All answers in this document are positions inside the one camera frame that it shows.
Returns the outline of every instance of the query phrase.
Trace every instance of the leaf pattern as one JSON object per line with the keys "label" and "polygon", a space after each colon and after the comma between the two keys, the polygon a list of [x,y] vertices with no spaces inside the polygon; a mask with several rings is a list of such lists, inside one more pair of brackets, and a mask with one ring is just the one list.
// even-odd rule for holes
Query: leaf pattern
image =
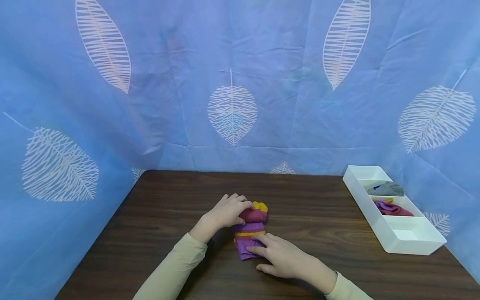
{"label": "leaf pattern", "polygon": [[230,69],[230,86],[222,86],[210,96],[207,113],[216,132],[236,146],[255,124],[257,105],[246,88],[233,86]]}
{"label": "leaf pattern", "polygon": [[140,168],[132,168],[132,173],[133,173],[133,185],[137,183],[139,180],[140,176],[145,172],[146,170],[140,169]]}
{"label": "leaf pattern", "polygon": [[296,174],[292,168],[287,164],[287,162],[283,162],[280,166],[276,167],[275,169],[270,171],[271,174]]}
{"label": "leaf pattern", "polygon": [[448,215],[424,213],[425,217],[445,237],[450,233],[450,220]]}
{"label": "leaf pattern", "polygon": [[357,60],[370,27],[370,0],[343,0],[325,37],[323,63],[335,90]]}
{"label": "leaf pattern", "polygon": [[95,197],[98,167],[61,132],[37,129],[25,156],[22,179],[30,196],[57,202]]}
{"label": "leaf pattern", "polygon": [[398,133],[408,153],[437,148],[462,136],[476,111],[468,93],[435,86],[418,94],[403,111]]}
{"label": "leaf pattern", "polygon": [[93,64],[106,81],[128,93],[130,56],[117,26],[96,0],[76,0],[75,10],[78,30]]}

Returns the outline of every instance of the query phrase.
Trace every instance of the sock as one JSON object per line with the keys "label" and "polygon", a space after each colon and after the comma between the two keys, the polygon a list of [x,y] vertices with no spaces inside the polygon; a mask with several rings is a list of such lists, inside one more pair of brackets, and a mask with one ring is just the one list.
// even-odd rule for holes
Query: sock
{"label": "sock", "polygon": [[382,183],[381,185],[372,187],[371,189],[367,190],[367,193],[371,196],[405,196],[405,191],[402,186],[392,181],[388,181]]}
{"label": "sock", "polygon": [[393,203],[387,203],[384,201],[374,201],[375,205],[377,205],[378,210],[382,213],[382,215],[386,216],[413,216],[413,214],[406,210],[405,208],[398,206]]}
{"label": "sock", "polygon": [[235,246],[239,253],[241,261],[244,261],[253,257],[260,257],[259,255],[253,254],[247,250],[247,247],[265,247],[262,243],[257,240],[252,240],[252,236],[257,234],[265,234],[264,224],[261,222],[258,223],[247,223],[245,225],[235,225],[232,227]]}
{"label": "sock", "polygon": [[240,217],[245,220],[245,223],[264,222],[267,219],[268,208],[262,202],[253,202],[255,209],[245,209]]}

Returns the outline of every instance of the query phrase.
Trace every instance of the wooden table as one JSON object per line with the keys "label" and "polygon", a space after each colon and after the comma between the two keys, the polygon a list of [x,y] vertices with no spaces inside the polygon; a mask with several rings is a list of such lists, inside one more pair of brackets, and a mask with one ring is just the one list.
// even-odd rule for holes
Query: wooden table
{"label": "wooden table", "polygon": [[[131,299],[175,243],[223,194],[268,205],[267,232],[320,258],[374,299],[480,299],[480,287],[442,247],[430,256],[383,251],[341,177],[148,171],[64,286],[59,300]],[[179,299],[322,299],[302,282],[240,261],[229,230]]]}

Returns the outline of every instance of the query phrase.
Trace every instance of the long sleeve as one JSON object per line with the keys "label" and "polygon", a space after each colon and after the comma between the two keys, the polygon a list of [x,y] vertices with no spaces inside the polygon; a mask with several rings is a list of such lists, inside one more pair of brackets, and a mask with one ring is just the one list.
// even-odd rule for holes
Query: long sleeve
{"label": "long sleeve", "polygon": [[206,250],[207,245],[185,234],[142,284],[133,300],[175,300],[190,272],[205,257]]}
{"label": "long sleeve", "polygon": [[354,285],[350,280],[337,273],[333,291],[326,295],[327,300],[372,300],[372,298]]}

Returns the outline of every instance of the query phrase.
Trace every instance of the white organizer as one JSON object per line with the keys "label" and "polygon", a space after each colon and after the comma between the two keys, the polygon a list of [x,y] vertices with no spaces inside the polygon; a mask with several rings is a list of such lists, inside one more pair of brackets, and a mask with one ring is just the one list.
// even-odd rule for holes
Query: white organizer
{"label": "white organizer", "polygon": [[[392,181],[381,167],[348,166],[343,182],[357,202],[368,224],[388,253],[430,255],[447,241],[405,195],[370,196],[367,189]],[[393,198],[414,216],[384,216],[372,199]]]}

